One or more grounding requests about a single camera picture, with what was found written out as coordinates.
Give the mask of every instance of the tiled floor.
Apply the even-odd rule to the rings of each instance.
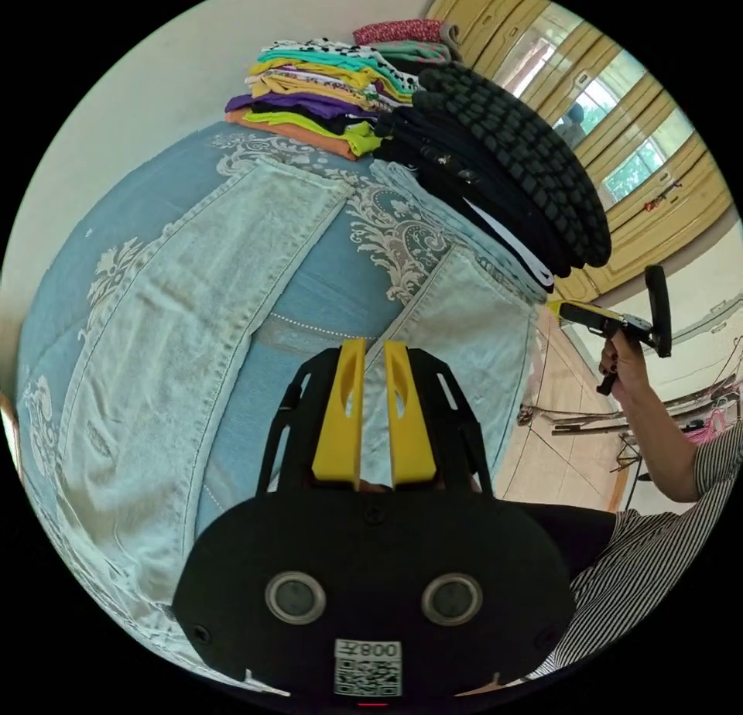
[[[565,413],[611,412],[595,391],[596,377],[546,309],[537,341],[525,402]],[[550,422],[536,413],[529,426],[514,429],[495,493],[512,501],[612,508],[619,449],[615,434],[553,436]]]

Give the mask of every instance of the black and white striped sleeve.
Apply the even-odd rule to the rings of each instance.
[[[743,422],[722,436],[702,444],[694,461],[694,482],[701,498],[718,483],[732,477],[743,463]]]

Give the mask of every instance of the screw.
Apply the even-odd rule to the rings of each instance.
[[[385,513],[379,506],[370,506],[364,512],[364,521],[371,526],[380,525],[385,521]]]
[[[193,636],[202,645],[209,645],[211,643],[211,634],[202,624],[197,624],[194,626]]]

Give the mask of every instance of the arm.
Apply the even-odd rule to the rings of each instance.
[[[626,399],[622,407],[652,482],[671,501],[696,501],[694,463],[699,447],[682,434],[650,387]]]
[[[696,501],[698,447],[682,434],[650,387],[640,345],[630,343],[621,331],[604,346],[601,373],[609,371],[618,375],[611,393],[627,416],[652,482],[672,501]]]

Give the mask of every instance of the hand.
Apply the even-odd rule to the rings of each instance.
[[[645,356],[637,341],[630,341],[623,330],[607,340],[601,353],[599,371],[603,376],[615,373],[618,377],[611,394],[622,404],[641,399],[650,389]]]

